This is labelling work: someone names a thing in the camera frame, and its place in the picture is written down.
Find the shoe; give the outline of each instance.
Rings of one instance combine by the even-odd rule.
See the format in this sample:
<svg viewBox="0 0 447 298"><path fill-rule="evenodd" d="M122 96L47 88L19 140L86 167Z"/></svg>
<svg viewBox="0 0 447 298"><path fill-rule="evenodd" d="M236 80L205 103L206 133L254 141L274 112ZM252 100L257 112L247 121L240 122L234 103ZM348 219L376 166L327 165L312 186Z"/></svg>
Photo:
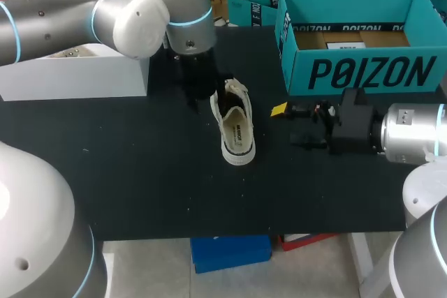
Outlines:
<svg viewBox="0 0 447 298"><path fill-rule="evenodd" d="M250 163L256 153L247 92L238 80L231 79L225 81L225 97L218 97L216 91L210 98L211 110L221 131L222 154L232 165Z"/></svg>

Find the black table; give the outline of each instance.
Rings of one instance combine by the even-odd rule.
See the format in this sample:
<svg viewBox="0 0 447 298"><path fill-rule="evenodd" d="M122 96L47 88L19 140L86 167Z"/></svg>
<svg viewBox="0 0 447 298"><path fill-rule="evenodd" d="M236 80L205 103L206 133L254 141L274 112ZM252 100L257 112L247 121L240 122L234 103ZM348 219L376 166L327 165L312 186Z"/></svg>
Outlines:
<svg viewBox="0 0 447 298"><path fill-rule="evenodd" d="M195 114L180 89L156 87L170 71L162 54L147 98L0 103L0 140L55 166L102 240L403 230L402 185L414 167L290 146L307 121L269 118L287 100L273 30L217 32L219 67L253 104L257 153L247 166L223 159L208 101ZM441 90L369 99L382 110L446 100Z"/></svg>

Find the yellow tag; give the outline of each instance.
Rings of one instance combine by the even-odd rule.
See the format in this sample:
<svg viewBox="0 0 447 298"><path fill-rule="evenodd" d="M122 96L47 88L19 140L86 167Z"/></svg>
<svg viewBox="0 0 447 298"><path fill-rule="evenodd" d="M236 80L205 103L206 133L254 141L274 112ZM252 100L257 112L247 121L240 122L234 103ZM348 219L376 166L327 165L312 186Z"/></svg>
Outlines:
<svg viewBox="0 0 447 298"><path fill-rule="evenodd" d="M285 113L286 107L287 107L287 103L275 106L272 110L272 114L270 115L270 117L275 117L279 114Z"/></svg>

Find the shoe sole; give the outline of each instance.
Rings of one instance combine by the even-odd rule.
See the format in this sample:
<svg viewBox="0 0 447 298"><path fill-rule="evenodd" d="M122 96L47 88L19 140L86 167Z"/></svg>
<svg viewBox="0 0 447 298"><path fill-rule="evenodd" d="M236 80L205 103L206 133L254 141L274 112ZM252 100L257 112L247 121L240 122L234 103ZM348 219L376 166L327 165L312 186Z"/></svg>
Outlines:
<svg viewBox="0 0 447 298"><path fill-rule="evenodd" d="M216 110L214 108L214 97L212 97L212 100L210 100L210 105L211 105L212 114L214 115L214 118L216 119L216 121L218 121L217 115L216 115ZM250 100L249 100L249 109L250 109L249 113L251 115L252 111L251 111ZM256 144L254 142L254 138L253 138L253 146L251 147L251 151L249 151L247 154L245 154L243 156L236 156L236 155L230 153L227 150L227 148L225 147L225 143L224 143L224 139L222 138L222 135L221 135L221 149L222 149L223 158L225 158L225 161L227 161L231 165L246 165L246 164L252 162L252 160L254 159L254 156L256 155Z"/></svg>
<svg viewBox="0 0 447 298"><path fill-rule="evenodd" d="M221 140L221 149L222 149L222 156L225 158L225 161L230 163L231 165L246 165L252 162L254 159L254 156L256 155L256 145L253 140L253 147L251 148L251 151L246 153L243 156L236 156L230 153L224 144L224 140Z"/></svg>

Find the shoe insole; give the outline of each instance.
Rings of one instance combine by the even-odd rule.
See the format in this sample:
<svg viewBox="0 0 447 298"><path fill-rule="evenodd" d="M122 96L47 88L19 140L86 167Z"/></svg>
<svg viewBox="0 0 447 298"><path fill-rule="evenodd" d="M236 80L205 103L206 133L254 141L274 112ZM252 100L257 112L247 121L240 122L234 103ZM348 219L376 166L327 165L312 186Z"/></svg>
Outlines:
<svg viewBox="0 0 447 298"><path fill-rule="evenodd" d="M243 154L250 149L249 125L240 107L234 107L230 115L223 121L223 131L228 141L228 149L234 154Z"/></svg>

